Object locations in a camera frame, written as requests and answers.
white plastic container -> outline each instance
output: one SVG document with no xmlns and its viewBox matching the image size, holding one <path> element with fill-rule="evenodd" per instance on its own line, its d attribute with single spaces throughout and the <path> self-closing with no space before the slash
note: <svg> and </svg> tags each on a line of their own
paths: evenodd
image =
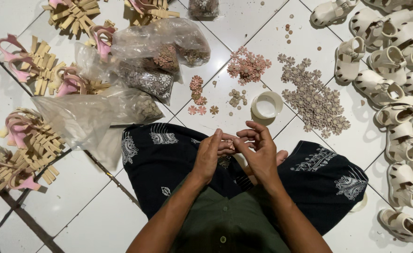
<svg viewBox="0 0 413 253">
<path fill-rule="evenodd" d="M 283 109 L 281 96 L 273 91 L 266 91 L 252 101 L 252 112 L 260 119 L 274 118 Z"/>
</svg>

pink flower embellishment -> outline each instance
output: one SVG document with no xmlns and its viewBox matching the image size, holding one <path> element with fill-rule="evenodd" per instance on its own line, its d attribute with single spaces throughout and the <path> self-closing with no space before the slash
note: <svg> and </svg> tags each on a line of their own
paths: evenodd
<svg viewBox="0 0 413 253">
<path fill-rule="evenodd" d="M 200 115 L 205 114 L 206 113 L 206 107 L 205 106 L 199 106 L 197 112 L 200 113 Z"/>
<path fill-rule="evenodd" d="M 191 105 L 191 107 L 189 107 L 187 110 L 189 111 L 189 114 L 191 115 L 194 115 L 197 113 L 197 108 L 193 105 Z"/>
</svg>

person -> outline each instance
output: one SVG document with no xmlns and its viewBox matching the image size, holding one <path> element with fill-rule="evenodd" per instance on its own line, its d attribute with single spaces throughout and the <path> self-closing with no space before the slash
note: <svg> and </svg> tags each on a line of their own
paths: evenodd
<svg viewBox="0 0 413 253">
<path fill-rule="evenodd" d="M 332 252 L 322 235 L 362 200 L 364 172 L 311 142 L 288 157 L 267 127 L 246 125 L 237 136 L 163 123 L 124 130 L 124 168 L 149 219 L 127 253 Z"/>
</svg>

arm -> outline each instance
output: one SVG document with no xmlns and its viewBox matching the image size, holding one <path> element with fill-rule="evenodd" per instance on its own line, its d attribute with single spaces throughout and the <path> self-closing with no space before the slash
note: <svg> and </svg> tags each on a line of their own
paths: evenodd
<svg viewBox="0 0 413 253">
<path fill-rule="evenodd" d="M 272 208 L 293 253 L 332 253 L 316 228 L 298 209 L 281 183 L 277 172 L 277 147 L 267 127 L 247 121 L 252 129 L 237 132 L 241 139 L 233 140 L 234 146 L 242 152 L 250 169 L 271 197 Z M 247 138 L 246 145 L 242 140 Z"/>
<path fill-rule="evenodd" d="M 199 146 L 194 168 L 181 188 L 143 227 L 126 253 L 166 253 L 203 187 L 211 181 L 217 166 L 222 130 L 216 130 Z"/>
</svg>

clear plastic bag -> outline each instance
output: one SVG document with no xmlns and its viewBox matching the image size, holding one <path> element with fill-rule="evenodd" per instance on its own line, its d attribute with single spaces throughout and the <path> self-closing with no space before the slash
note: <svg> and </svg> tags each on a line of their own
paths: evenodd
<svg viewBox="0 0 413 253">
<path fill-rule="evenodd" d="M 211 55 L 208 41 L 200 28 L 184 18 L 160 19 L 147 26 L 131 26 L 115 32 L 111 53 L 133 64 L 132 59 L 159 57 L 161 47 L 166 44 L 173 45 L 177 49 L 179 62 L 189 67 L 206 64 Z"/>
<path fill-rule="evenodd" d="M 30 99 L 44 120 L 73 150 L 97 148 L 114 116 L 112 105 L 102 95 Z"/>
<path fill-rule="evenodd" d="M 170 104 L 170 93 L 174 84 L 174 74 L 159 68 L 136 67 L 120 62 L 115 69 L 120 81 L 128 87 L 143 90 Z"/>
<path fill-rule="evenodd" d="M 143 123 L 165 117 L 153 98 L 139 89 L 112 86 L 101 95 L 110 101 L 115 123 Z"/>
<path fill-rule="evenodd" d="M 81 77 L 91 81 L 108 80 L 109 74 L 114 68 L 114 59 L 111 56 L 108 56 L 108 62 L 104 62 L 100 60 L 97 49 L 80 42 L 75 43 L 74 47 L 75 62 Z"/>
<path fill-rule="evenodd" d="M 219 0 L 189 0 L 188 10 L 193 17 L 217 17 Z"/>
</svg>

